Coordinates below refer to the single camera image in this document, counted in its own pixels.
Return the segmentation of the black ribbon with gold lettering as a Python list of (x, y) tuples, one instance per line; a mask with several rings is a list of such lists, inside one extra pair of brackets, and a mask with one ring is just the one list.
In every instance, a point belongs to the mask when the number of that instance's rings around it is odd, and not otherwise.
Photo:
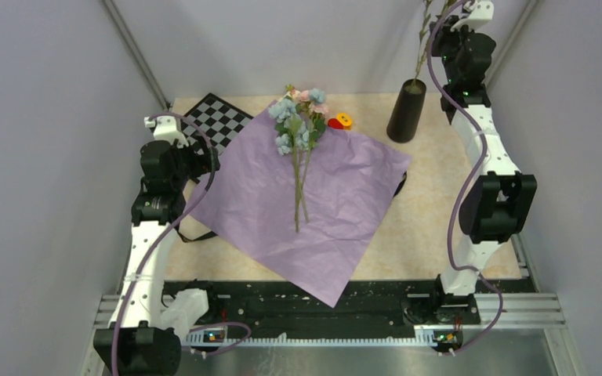
[[(401, 181), (399, 182), (399, 184), (393, 194), (393, 197), (396, 197), (402, 191), (402, 189), (407, 181), (407, 177), (408, 177), (408, 174), (406, 172), (404, 172), (403, 175), (401, 176)], [(183, 243), (193, 243), (193, 242), (209, 240), (214, 237), (217, 237), (217, 234), (214, 233), (213, 231), (208, 231), (207, 233), (204, 233), (201, 236), (198, 236), (195, 238), (186, 237), (184, 234), (181, 233), (180, 229), (177, 230), (177, 233)]]

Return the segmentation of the pink and purple wrapping paper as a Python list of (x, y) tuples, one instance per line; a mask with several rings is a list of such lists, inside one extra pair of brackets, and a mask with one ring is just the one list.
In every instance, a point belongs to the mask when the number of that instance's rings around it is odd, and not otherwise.
[(274, 120), (257, 114), (191, 197), (192, 218), (239, 251), (335, 306), (408, 170), (411, 157), (369, 136), (327, 130), (310, 163), (278, 153)]

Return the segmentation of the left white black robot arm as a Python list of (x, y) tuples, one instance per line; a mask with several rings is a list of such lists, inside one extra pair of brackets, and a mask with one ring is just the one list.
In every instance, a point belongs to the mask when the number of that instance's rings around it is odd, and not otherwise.
[(131, 248), (122, 289), (107, 327), (92, 340), (113, 375), (174, 375), (190, 321), (178, 305), (162, 304), (165, 268), (180, 221), (200, 202), (187, 203), (188, 181), (219, 169), (217, 149), (201, 142), (201, 154), (174, 141), (151, 141), (140, 148), (143, 175), (131, 207)]

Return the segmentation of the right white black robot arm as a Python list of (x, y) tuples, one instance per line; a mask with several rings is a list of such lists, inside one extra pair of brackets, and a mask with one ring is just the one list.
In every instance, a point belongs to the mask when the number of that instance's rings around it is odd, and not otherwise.
[(511, 160), (497, 131), (484, 85), (495, 41), (477, 28), (484, 17), (446, 16), (432, 22), (429, 56), (441, 60), (447, 82), (441, 109), (459, 134), (472, 168), (460, 188), (448, 229), (461, 231), (448, 242), (449, 265), (439, 276), (442, 293), (428, 301), (430, 316), (448, 323), (459, 314), (456, 297), (475, 292), (488, 260), (519, 233), (528, 217), (537, 180)]

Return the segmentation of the pink flower bouquet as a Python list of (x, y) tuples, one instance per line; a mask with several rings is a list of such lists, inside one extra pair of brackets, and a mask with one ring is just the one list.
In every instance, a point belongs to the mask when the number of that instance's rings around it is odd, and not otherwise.
[(323, 90), (299, 90), (285, 86), (285, 94), (268, 107), (277, 133), (275, 147), (281, 156), (289, 156), (294, 176), (294, 227), (300, 231), (300, 221), (310, 221), (304, 193), (312, 152), (328, 127), (328, 105)]

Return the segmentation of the flower stem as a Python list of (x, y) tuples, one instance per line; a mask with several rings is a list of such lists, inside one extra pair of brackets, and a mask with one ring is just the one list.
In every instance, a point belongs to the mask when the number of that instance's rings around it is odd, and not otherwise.
[(421, 85), (419, 75), (421, 74), (422, 66), (426, 62), (425, 50), (428, 46), (428, 37), (430, 36), (430, 20), (431, 16), (431, 5), (433, 0), (423, 0), (422, 6), (422, 25), (419, 29), (419, 49), (417, 55), (417, 61), (415, 65), (415, 74), (412, 78), (412, 82), (407, 85), (406, 90), (411, 94), (419, 94), (421, 92)]

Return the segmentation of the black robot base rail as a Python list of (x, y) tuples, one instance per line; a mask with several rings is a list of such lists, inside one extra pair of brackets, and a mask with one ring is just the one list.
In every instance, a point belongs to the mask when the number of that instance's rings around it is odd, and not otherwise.
[(411, 338), (416, 324), (483, 324), (475, 301), (438, 298), (433, 280), (352, 280), (331, 307), (290, 282), (167, 281), (165, 299), (198, 288), (209, 299), (200, 324), (241, 322), (253, 339)]

